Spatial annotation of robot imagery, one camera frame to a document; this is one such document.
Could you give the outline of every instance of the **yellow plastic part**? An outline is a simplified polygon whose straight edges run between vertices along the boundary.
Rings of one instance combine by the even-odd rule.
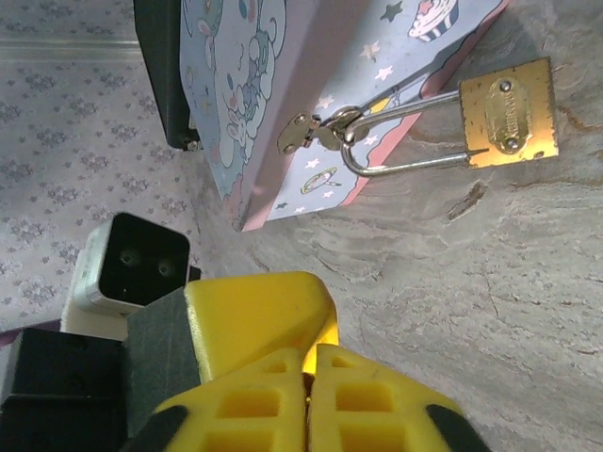
[[[338,344],[333,299],[306,272],[190,282],[188,323],[201,381],[227,375],[274,350],[294,347],[316,372],[316,345]]]
[[[425,407],[463,414],[433,389],[344,348],[318,346],[312,452],[449,452]]]
[[[155,412],[177,405],[185,406],[189,416],[167,452],[305,450],[302,355],[295,348],[176,395]]]

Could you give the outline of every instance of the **padlock shackle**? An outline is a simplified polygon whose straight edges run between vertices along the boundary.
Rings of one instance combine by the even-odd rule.
[[[364,167],[358,163],[354,157],[350,144],[343,143],[341,146],[341,157],[343,163],[354,174],[361,177],[379,177],[399,174],[401,172],[409,172],[415,170],[425,170],[427,168],[442,168],[456,165],[467,165],[471,158],[471,153],[452,153],[442,157],[435,157],[429,160],[419,160],[418,162],[405,163],[395,167],[379,166],[379,167]]]
[[[360,165],[352,153],[353,144],[358,140],[358,137],[365,137],[369,130],[383,122],[392,121],[416,113],[422,113],[425,110],[438,108],[448,104],[459,102],[460,92],[452,91],[430,99],[412,102],[396,108],[390,108],[379,113],[363,116],[350,123],[346,128],[344,139],[341,144],[341,157],[344,164],[354,174],[361,177],[379,177],[398,174],[401,172],[409,172],[415,170],[425,170],[427,168],[442,168],[456,165],[467,165],[473,153],[453,153],[442,157],[435,157],[429,160],[420,160],[418,162],[406,163],[395,167],[379,166],[365,167]]]
[[[382,124],[384,122],[392,121],[392,120],[400,120],[406,118],[407,116],[412,116],[417,113],[422,113],[426,110],[431,110],[434,108],[439,108],[448,104],[456,104],[461,100],[461,92],[460,91],[451,91],[445,92],[444,94],[438,94],[437,96],[430,97],[429,99],[423,99],[420,101],[411,102],[409,104],[404,104],[401,106],[396,106],[394,108],[389,108],[387,110],[380,111],[378,113],[371,113],[368,115],[363,115],[360,118],[352,121],[348,127],[346,127],[346,132],[344,137],[348,143],[353,143],[355,141],[355,137],[358,135],[365,136],[366,132],[357,133],[359,131],[366,131],[366,129],[370,130],[376,125]]]

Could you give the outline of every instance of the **cartoon print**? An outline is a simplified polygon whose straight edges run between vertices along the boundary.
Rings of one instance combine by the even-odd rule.
[[[215,73],[220,162],[238,153],[246,164],[272,93],[275,61],[285,39],[285,0],[205,0],[215,14],[198,27],[207,36],[205,60]],[[222,22],[230,26],[220,26]],[[237,23],[236,33],[232,24]]]
[[[331,181],[331,178],[337,172],[336,167],[332,167],[326,169],[325,171],[321,171],[318,174],[315,174],[310,179],[306,181],[303,187],[300,189],[302,195],[307,195],[308,193],[313,192],[317,188],[321,188],[322,186],[341,186],[338,182]]]
[[[385,14],[380,17],[380,20],[388,20],[391,24],[396,19],[396,16],[402,12],[402,2],[397,2],[396,5],[387,5],[385,7]]]
[[[459,0],[421,0],[408,36],[425,42],[437,40],[459,20]]]

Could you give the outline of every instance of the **camera lens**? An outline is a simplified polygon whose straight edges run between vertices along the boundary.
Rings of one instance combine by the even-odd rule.
[[[169,278],[175,273],[175,267],[173,265],[173,262],[168,259],[164,259],[163,261],[159,262],[157,270],[159,270],[159,273],[164,278]]]
[[[140,263],[140,255],[136,250],[123,250],[120,253],[120,261],[125,266],[137,266]]]

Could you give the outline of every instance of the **cupcake illustration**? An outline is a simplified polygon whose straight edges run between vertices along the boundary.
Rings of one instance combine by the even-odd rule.
[[[458,19],[459,0],[421,0],[408,36],[425,42],[437,40]]]

